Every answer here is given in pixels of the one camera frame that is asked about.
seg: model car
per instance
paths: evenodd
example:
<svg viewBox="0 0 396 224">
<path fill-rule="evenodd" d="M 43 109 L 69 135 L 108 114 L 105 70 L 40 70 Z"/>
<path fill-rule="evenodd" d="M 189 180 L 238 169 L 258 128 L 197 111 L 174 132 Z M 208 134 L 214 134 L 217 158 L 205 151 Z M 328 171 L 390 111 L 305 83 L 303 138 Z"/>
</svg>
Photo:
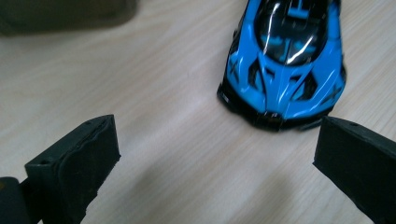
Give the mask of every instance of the model car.
<svg viewBox="0 0 396 224">
<path fill-rule="evenodd" d="M 254 125 L 318 126 L 346 85 L 340 0 L 249 0 L 218 97 Z"/>
</svg>

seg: car windshield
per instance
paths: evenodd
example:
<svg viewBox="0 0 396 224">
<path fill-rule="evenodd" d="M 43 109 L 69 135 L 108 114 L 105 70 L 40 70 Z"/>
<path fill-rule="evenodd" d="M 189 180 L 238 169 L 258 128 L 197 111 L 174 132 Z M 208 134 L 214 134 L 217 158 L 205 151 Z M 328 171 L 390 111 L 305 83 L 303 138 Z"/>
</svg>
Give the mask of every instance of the car windshield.
<svg viewBox="0 0 396 224">
<path fill-rule="evenodd" d="M 320 22 L 276 14 L 259 13 L 255 32 L 263 53 L 285 65 L 311 63 L 326 41 L 326 27 Z"/>
</svg>

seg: wood grain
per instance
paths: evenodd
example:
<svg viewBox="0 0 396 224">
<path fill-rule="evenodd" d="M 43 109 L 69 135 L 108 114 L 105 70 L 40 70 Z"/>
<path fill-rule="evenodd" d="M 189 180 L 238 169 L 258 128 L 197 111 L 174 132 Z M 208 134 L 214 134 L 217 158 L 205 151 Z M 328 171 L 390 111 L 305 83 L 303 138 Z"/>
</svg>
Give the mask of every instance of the wood grain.
<svg viewBox="0 0 396 224">
<path fill-rule="evenodd" d="M 247 0 L 145 0 L 109 29 L 0 38 L 0 176 L 115 114 L 121 160 L 83 223 L 372 223 L 313 165 L 318 129 L 268 133 L 216 98 Z M 396 140 L 396 1 L 343 1 L 331 113 Z"/>
</svg>

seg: car bumper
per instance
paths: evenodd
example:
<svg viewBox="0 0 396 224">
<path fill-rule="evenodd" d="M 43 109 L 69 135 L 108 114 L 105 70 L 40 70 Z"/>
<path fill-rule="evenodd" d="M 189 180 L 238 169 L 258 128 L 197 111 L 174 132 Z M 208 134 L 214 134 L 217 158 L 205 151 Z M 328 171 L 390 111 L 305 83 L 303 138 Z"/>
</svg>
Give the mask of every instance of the car bumper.
<svg viewBox="0 0 396 224">
<path fill-rule="evenodd" d="M 252 125 L 272 131 L 290 128 L 299 128 L 300 130 L 314 128 L 320 125 L 323 116 L 328 115 L 332 111 L 332 108 L 329 108 L 315 116 L 303 119 L 283 119 L 277 113 L 260 113 L 238 96 L 226 78 L 219 85 L 218 97 L 231 111 L 241 114 Z"/>
</svg>

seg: wooden table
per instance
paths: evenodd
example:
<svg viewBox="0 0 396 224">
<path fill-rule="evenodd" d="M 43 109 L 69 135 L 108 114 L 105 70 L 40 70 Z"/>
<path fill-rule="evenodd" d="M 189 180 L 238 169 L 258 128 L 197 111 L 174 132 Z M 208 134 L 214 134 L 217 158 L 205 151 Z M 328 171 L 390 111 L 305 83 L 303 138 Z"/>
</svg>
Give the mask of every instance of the wooden table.
<svg viewBox="0 0 396 224">
<path fill-rule="evenodd" d="M 247 0 L 140 1 L 121 26 L 0 38 L 0 176 L 114 114 L 116 165 L 82 223 L 372 223 L 313 165 L 318 131 L 269 133 L 217 99 Z M 396 139 L 396 1 L 343 1 L 331 113 Z"/>
</svg>

